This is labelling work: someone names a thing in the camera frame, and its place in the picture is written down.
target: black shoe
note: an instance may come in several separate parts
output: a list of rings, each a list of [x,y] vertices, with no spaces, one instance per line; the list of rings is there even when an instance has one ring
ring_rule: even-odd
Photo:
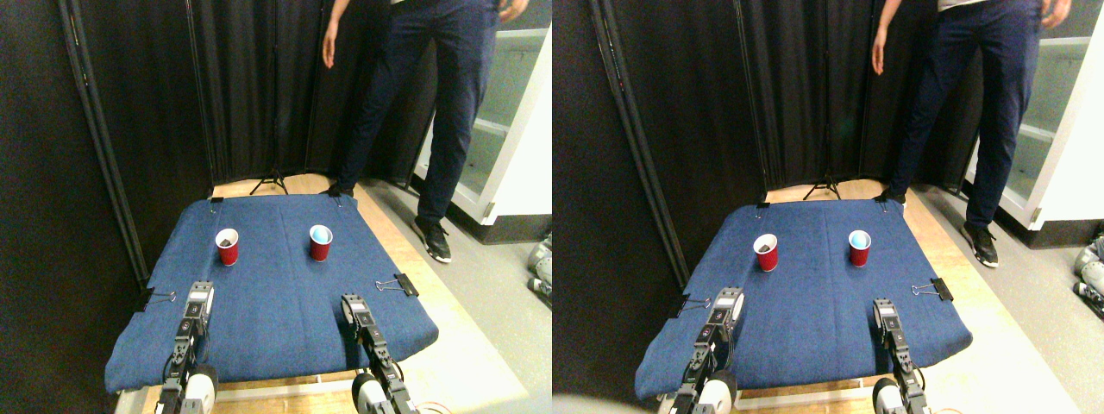
[[[338,197],[341,194],[346,194],[352,197],[352,189],[342,190],[338,188],[338,183],[335,182],[333,184],[330,185],[330,188],[326,189],[326,191],[322,191],[319,194],[327,194],[329,197]]]
[[[981,262],[983,265],[997,268],[997,247],[992,245],[992,241],[997,237],[989,233],[989,229],[973,229],[964,224],[962,233],[969,242],[970,248],[974,250],[974,257],[977,257],[977,261]]]
[[[440,223],[429,223],[428,221],[423,221],[422,217],[414,217],[414,233],[417,233],[418,238],[422,238],[422,246],[425,247],[426,253],[429,253],[429,257],[434,261],[440,263],[452,263],[453,253],[448,251],[448,242],[445,241],[445,235],[448,232],[440,226]]]
[[[885,189],[884,191],[882,191],[881,194],[879,194],[878,197],[874,198],[874,201],[877,201],[879,203],[884,203],[887,200],[896,201],[899,204],[901,204],[902,209],[909,206],[904,202],[904,194],[900,194],[900,195],[898,195],[898,194],[890,194],[890,189]]]

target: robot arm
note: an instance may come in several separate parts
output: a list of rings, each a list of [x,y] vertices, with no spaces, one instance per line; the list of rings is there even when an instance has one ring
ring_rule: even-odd
[[[919,367],[909,354],[901,316],[890,299],[874,300],[874,322],[880,339],[893,359],[893,378],[874,385],[874,412],[878,414],[924,414],[930,412],[924,389],[916,379]]]
[[[166,361],[168,373],[157,414],[210,414],[214,407],[219,375],[214,367],[195,363],[197,342],[206,336],[214,286],[197,282],[188,293],[184,317],[177,326],[172,354]]]
[[[709,319],[694,340],[693,354],[682,373],[682,386],[668,414],[726,414],[732,410],[735,379],[725,369],[743,322],[744,294],[737,287],[721,289]]]
[[[352,399],[360,414],[417,413],[403,384],[399,364],[388,352],[388,342],[375,325],[372,312],[360,295],[342,295],[341,310],[352,328],[353,340],[364,347],[370,361],[369,372],[352,382]]]

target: tripod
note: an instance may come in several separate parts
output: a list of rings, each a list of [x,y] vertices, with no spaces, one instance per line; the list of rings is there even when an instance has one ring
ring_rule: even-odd
[[[272,184],[279,185],[279,188],[284,189],[284,194],[288,194],[287,187],[284,185],[284,174],[279,172],[279,161],[284,157],[283,157],[283,155],[279,151],[279,137],[276,136],[278,134],[277,131],[280,130],[280,128],[279,128],[279,124],[280,124],[279,123],[279,110],[278,110],[279,109],[278,108],[278,106],[279,106],[279,103],[278,103],[279,102],[279,76],[278,76],[279,75],[279,73],[278,73],[278,71],[279,71],[279,62],[277,61],[278,56],[279,56],[279,53],[278,53],[279,52],[279,41],[278,41],[279,31],[277,30],[277,25],[278,25],[278,22],[279,22],[279,17],[277,14],[277,11],[278,11],[277,7],[278,7],[277,4],[275,4],[275,3],[273,4],[273,9],[272,9],[273,30],[272,30],[272,33],[270,33],[270,35],[273,36],[273,57],[272,57],[272,62],[273,62],[273,97],[274,97],[273,98],[272,114],[275,117],[274,121],[273,121],[273,169],[268,171],[267,176],[265,176],[264,178],[261,179],[261,182],[258,182],[257,185],[253,188],[253,191],[250,191],[250,195],[253,195],[253,193],[256,192],[257,189],[261,188],[261,184],[265,184],[265,183],[272,183]]]
[[[829,82],[829,79],[831,79],[831,77],[829,76],[831,74],[829,73],[829,66],[828,66],[828,47],[830,46],[830,44],[828,43],[828,12],[827,11],[825,11],[825,13],[824,13],[824,28],[825,28],[825,31],[824,31],[824,36],[825,36],[825,39],[824,39],[824,41],[825,41],[825,51],[824,51],[824,71],[825,71],[825,76],[824,76],[824,79],[825,79],[825,86],[824,86],[824,96],[825,96],[825,105],[824,105],[824,117],[825,117],[824,148],[825,148],[825,153],[827,153],[827,156],[828,156],[828,164],[825,168],[825,178],[820,179],[820,181],[817,181],[817,183],[814,184],[811,189],[809,189],[809,192],[806,193],[805,197],[802,198],[802,200],[808,200],[809,195],[813,195],[813,192],[816,191],[817,189],[827,189],[828,191],[831,191],[832,193],[836,194],[836,200],[842,200],[842,198],[839,197],[839,190],[837,189],[837,184],[839,184],[839,183],[836,182],[836,179],[831,177],[831,121],[830,121],[831,114],[829,113],[829,105],[830,105],[830,103],[828,102],[828,93],[830,92],[828,89],[828,82]]]

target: glass door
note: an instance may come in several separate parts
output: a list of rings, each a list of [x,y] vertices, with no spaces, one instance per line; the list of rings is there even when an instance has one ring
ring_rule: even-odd
[[[487,91],[476,114],[467,162],[453,197],[453,203],[478,222],[489,215],[493,191],[521,138],[514,125],[523,125],[531,115],[534,99],[527,97],[534,96],[533,89],[539,89],[539,83],[543,82],[534,73],[541,64],[551,70],[551,24],[552,2],[530,1],[521,17],[498,30]],[[429,167],[432,142],[431,125],[414,167],[418,177],[425,178]]]
[[[1036,211],[1069,134],[1062,129],[1062,118],[1098,14],[1098,7],[1071,13],[1062,25],[1044,31],[1039,41],[1031,99],[1020,124],[1012,169],[1000,200],[1000,208],[1029,230],[1042,226],[1041,222],[1036,223]],[[966,172],[967,181],[974,182],[976,168],[977,146]]]

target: gray floor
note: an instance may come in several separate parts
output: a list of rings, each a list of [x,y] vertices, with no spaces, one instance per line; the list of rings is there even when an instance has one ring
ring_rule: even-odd
[[[552,310],[526,287],[526,259],[535,243],[486,246],[447,219],[453,263],[440,264],[422,248],[410,223],[417,197],[386,182],[361,185],[437,273],[448,290],[475,319],[518,380],[533,397],[552,394]]]
[[[994,223],[989,231],[997,237],[1000,267],[985,267],[973,259],[969,245],[958,233],[966,201],[927,185],[915,185],[913,191],[972,258],[1078,407],[1083,413],[1104,413],[1104,321],[1071,290],[1079,280],[1072,267],[1081,248],[1032,251]]]

